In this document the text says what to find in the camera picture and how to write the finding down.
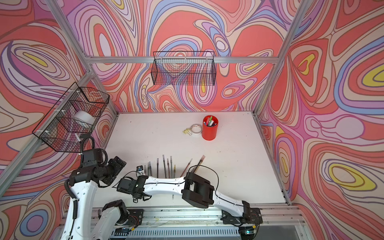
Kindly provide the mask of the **yellow binder clip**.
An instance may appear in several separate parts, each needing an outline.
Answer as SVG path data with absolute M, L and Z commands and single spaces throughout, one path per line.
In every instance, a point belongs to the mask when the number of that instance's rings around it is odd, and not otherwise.
M 189 135 L 189 136 L 192 135 L 191 129 L 185 129 L 185 130 L 183 130 L 183 133 L 184 133 L 185 135 Z

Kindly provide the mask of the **red capped pencil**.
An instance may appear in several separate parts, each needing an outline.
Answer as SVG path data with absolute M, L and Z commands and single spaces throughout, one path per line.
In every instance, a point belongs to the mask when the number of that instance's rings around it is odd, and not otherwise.
M 168 169 L 168 178 L 171 178 L 171 168 L 170 168 L 170 161 L 167 159 L 167 169 Z

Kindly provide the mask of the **white marker in basket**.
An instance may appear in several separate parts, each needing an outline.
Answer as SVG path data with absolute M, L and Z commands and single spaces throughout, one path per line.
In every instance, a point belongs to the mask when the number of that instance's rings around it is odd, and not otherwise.
M 80 143 L 82 141 L 81 135 L 78 133 L 75 133 L 76 140 Z

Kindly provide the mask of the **yellow black capped pencil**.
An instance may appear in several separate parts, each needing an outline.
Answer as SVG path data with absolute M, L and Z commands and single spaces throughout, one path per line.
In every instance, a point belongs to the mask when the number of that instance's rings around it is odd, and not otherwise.
M 193 169 L 193 173 L 196 173 L 197 172 L 197 170 L 199 169 L 199 167 L 202 165 L 202 163 L 203 163 L 203 161 L 204 161 L 204 159 L 206 158 L 206 156 L 205 155 L 203 155 L 202 157 L 201 157 L 201 159 L 199 160 L 199 162 L 198 162 L 198 164 L 194 167 L 194 169 Z

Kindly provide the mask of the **white tape roll in basket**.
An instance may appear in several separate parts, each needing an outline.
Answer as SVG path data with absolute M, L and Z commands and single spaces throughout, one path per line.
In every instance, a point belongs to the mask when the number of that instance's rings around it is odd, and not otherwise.
M 95 123 L 95 118 L 85 111 L 76 112 L 75 115 L 73 116 L 73 119 L 88 125 L 93 125 Z

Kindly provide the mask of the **red pen cup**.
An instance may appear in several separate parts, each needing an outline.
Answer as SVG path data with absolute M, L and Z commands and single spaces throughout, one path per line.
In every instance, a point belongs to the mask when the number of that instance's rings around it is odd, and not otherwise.
M 219 120 L 213 116 L 212 125 L 208 126 L 208 121 L 210 117 L 213 115 L 208 115 L 203 118 L 203 131 L 202 131 L 202 137 L 206 141 L 212 141 L 217 136 L 218 126 L 219 126 Z

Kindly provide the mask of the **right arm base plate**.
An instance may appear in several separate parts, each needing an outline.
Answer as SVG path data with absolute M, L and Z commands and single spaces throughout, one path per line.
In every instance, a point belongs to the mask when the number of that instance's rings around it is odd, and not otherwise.
M 246 224 L 258 226 L 263 223 L 262 214 L 259 208 L 247 208 L 241 217 L 234 217 L 222 210 L 222 217 L 220 220 L 225 225 L 233 225 L 235 227 L 241 227 Z

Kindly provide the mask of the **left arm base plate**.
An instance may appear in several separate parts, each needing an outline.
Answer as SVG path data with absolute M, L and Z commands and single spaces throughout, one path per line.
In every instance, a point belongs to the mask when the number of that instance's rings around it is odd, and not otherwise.
M 116 225 L 126 225 L 130 227 L 138 227 L 142 224 L 144 210 L 134 209 L 128 210 L 127 214 L 123 217 L 124 222 L 118 221 Z

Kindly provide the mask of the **dark capped pencil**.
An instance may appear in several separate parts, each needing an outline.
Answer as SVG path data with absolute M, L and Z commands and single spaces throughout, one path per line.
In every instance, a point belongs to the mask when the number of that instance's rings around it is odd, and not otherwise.
M 165 155 L 163 155 L 163 165 L 164 165 L 165 178 L 168 178 L 167 164 L 166 164 Z

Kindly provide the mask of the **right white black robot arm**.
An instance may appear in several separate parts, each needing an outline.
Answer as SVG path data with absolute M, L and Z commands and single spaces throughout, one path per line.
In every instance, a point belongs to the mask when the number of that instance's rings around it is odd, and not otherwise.
M 252 208 L 246 201 L 235 200 L 216 191 L 211 182 L 195 173 L 176 179 L 159 179 L 141 175 L 136 179 L 122 178 L 117 191 L 138 200 L 148 201 L 155 195 L 178 195 L 195 208 L 207 209 L 210 206 L 222 211 L 221 221 L 226 225 L 242 227 L 259 226 L 263 223 L 259 208 Z

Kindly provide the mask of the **pink capped pencil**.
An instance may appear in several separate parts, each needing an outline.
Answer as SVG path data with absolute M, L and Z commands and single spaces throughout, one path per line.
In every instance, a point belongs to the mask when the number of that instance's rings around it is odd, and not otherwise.
M 187 166 L 186 166 L 185 169 L 183 170 L 183 172 L 182 172 L 182 174 L 180 175 L 180 177 L 183 177 L 183 176 L 184 176 L 184 174 L 185 174 L 185 173 L 187 172 L 187 170 L 189 169 L 189 167 L 190 167 L 192 161 L 193 161 L 193 158 L 190 159 L 190 161 L 188 162 Z

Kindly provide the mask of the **clear tape roll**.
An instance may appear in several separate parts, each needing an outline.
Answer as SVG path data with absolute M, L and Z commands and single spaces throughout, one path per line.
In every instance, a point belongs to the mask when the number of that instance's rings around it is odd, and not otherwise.
M 198 136 L 202 133 L 203 131 L 203 127 L 199 124 L 193 124 L 191 127 L 190 127 L 190 131 L 192 133 L 193 136 Z

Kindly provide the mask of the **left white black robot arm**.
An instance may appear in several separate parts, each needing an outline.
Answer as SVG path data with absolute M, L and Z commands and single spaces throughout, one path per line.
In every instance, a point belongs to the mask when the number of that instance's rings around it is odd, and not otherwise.
M 93 203 L 98 189 L 109 187 L 126 162 L 119 157 L 109 159 L 104 149 L 95 147 L 91 135 L 80 141 L 80 165 L 64 182 L 71 198 L 62 240 L 108 240 L 116 224 L 127 221 L 129 214 L 122 200 L 105 204 L 94 228 L 91 227 Z

